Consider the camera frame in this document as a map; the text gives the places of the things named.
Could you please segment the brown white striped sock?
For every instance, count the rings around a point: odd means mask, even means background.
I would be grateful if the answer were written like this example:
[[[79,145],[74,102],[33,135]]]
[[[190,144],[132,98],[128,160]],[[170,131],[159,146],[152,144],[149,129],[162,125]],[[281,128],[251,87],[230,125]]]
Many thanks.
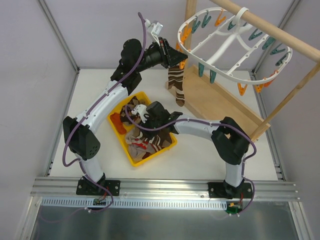
[[[175,88],[175,102],[178,106],[185,105],[185,94],[183,90],[184,69],[180,69],[179,65],[168,69],[168,85],[167,88]]]

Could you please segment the brown argyle sock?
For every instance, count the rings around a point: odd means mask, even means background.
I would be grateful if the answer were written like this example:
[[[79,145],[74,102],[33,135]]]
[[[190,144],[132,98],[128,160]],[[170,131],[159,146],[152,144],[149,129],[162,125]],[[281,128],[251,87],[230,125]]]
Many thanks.
[[[136,123],[139,124],[141,122],[141,118],[137,115],[133,115],[131,113],[131,110],[133,110],[137,105],[148,105],[145,100],[143,99],[138,99],[136,96],[132,97],[129,102],[125,103],[120,111],[120,121],[125,125],[125,126],[130,126],[132,125],[132,122],[129,120],[127,114],[125,111],[127,111],[129,117]]]

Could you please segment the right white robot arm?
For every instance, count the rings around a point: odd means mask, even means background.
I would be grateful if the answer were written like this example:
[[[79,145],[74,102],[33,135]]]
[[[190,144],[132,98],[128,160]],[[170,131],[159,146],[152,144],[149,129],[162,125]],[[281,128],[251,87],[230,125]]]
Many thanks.
[[[244,164],[249,145],[248,135],[231,117],[223,120],[204,120],[193,118],[182,112],[168,112],[163,105],[155,101],[142,111],[141,126],[152,135],[166,130],[173,134],[186,134],[209,140],[218,155],[225,162],[225,178],[222,187],[213,192],[222,198],[233,199],[241,194],[244,183]]]

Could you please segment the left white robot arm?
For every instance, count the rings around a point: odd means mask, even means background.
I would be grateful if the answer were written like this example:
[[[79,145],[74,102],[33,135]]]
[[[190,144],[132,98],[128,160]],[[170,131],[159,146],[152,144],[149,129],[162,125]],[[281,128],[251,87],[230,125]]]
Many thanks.
[[[84,179],[88,181],[87,188],[94,195],[105,190],[106,177],[97,158],[101,144],[96,137],[102,122],[139,85],[142,71],[156,65],[168,69],[188,58],[162,37],[148,48],[144,48],[138,39],[129,39],[123,44],[120,56],[118,67],[95,102],[78,116],[67,116],[62,122],[64,148],[77,157]]]

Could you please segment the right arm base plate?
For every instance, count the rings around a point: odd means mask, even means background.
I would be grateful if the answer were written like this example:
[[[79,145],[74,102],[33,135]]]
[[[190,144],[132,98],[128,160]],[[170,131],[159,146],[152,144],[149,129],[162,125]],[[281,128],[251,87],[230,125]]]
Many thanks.
[[[223,182],[208,182],[208,195],[210,198],[228,198]]]

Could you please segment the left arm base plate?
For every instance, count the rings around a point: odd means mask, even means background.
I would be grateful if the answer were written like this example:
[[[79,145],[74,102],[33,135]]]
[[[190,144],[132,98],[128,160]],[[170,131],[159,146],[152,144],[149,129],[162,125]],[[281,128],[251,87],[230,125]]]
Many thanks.
[[[120,194],[120,180],[105,179],[97,184],[107,189],[113,196],[117,197]],[[105,192],[101,187],[82,177],[77,183],[75,194],[78,196],[102,196]]]

